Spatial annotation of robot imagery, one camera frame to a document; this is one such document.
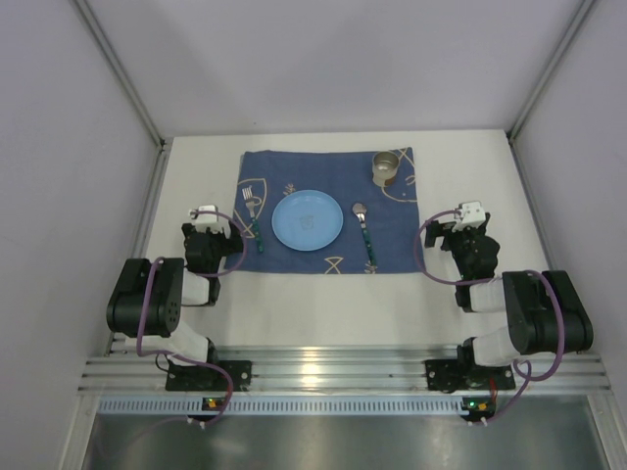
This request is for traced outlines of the blue cloth placemat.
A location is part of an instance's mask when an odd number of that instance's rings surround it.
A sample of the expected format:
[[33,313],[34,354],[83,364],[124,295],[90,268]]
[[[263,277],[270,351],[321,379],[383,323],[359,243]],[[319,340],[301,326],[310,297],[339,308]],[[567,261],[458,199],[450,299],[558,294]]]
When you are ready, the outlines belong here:
[[[372,181],[372,151],[349,153],[247,152],[241,158],[233,216],[253,239],[242,189],[251,186],[265,251],[255,243],[240,267],[274,274],[400,274],[417,270],[413,237],[419,225],[415,168],[411,148],[395,150],[400,166],[393,184]],[[298,252],[281,244],[271,228],[276,205],[301,190],[317,190],[334,198],[344,215],[337,239],[314,252]],[[366,225],[378,267],[373,270],[362,238],[354,203],[366,205]]]

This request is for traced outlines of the fork with green handle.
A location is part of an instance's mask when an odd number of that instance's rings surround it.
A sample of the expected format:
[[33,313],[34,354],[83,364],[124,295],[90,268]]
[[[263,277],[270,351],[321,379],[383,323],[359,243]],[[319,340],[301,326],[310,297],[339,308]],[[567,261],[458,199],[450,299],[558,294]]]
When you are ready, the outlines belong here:
[[260,226],[258,223],[258,219],[255,213],[255,200],[252,191],[252,187],[244,187],[242,189],[242,195],[244,198],[245,206],[249,212],[249,217],[251,219],[251,229],[254,236],[254,240],[256,242],[257,251],[259,254],[262,254],[265,251],[264,241],[261,235]]

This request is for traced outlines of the spoon with green handle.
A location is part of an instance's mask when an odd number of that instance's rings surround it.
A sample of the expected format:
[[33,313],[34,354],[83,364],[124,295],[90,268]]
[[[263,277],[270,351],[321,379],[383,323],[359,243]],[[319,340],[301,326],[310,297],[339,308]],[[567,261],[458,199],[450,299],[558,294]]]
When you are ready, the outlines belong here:
[[373,249],[371,236],[366,225],[366,213],[367,213],[366,205],[363,203],[354,203],[352,206],[352,212],[359,220],[359,224],[360,224],[361,231],[362,231],[362,238],[363,238],[363,242],[364,242],[366,252],[368,255],[369,264],[373,270],[376,270],[378,267],[378,263],[377,263],[375,251]]

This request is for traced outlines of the small metal cup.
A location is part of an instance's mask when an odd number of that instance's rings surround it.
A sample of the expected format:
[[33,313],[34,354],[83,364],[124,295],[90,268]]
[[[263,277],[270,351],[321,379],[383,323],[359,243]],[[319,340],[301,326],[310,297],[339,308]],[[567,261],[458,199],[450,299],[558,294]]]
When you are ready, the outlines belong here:
[[394,152],[383,151],[376,153],[372,158],[373,183],[381,188],[393,184],[400,162],[400,157]]

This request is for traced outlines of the blue plastic plate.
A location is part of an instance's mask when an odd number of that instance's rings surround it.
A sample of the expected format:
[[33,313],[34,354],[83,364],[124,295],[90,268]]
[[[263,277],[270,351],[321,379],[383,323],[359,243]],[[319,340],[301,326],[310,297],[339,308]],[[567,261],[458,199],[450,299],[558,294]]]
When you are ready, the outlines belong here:
[[277,240],[298,252],[314,252],[332,244],[342,231],[344,215],[338,202],[317,190],[284,197],[271,216]]

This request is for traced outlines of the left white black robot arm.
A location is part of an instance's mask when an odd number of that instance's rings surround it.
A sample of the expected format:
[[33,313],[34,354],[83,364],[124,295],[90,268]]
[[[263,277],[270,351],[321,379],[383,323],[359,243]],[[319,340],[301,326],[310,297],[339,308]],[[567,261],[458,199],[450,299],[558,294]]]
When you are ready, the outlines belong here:
[[125,335],[139,355],[163,354],[185,368],[219,366],[217,350],[206,336],[181,319],[185,307],[214,306],[222,261],[244,253],[238,227],[184,223],[182,258],[129,258],[107,305],[106,321]]

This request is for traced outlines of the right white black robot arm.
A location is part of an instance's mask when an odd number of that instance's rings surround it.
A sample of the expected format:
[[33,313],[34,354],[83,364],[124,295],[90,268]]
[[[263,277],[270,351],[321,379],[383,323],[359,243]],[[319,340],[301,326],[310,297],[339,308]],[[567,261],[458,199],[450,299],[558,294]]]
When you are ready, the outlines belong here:
[[465,340],[458,348],[466,366],[504,367],[519,371],[522,359],[536,353],[553,353],[549,370],[522,376],[539,382],[553,375],[567,353],[588,351],[594,342],[589,315],[564,270],[505,271],[498,275],[500,244],[487,235],[486,219],[464,225],[458,219],[425,221],[419,233],[424,246],[442,240],[441,250],[452,255],[459,280],[442,279],[455,287],[457,305],[465,312],[506,315],[506,325],[491,333]]

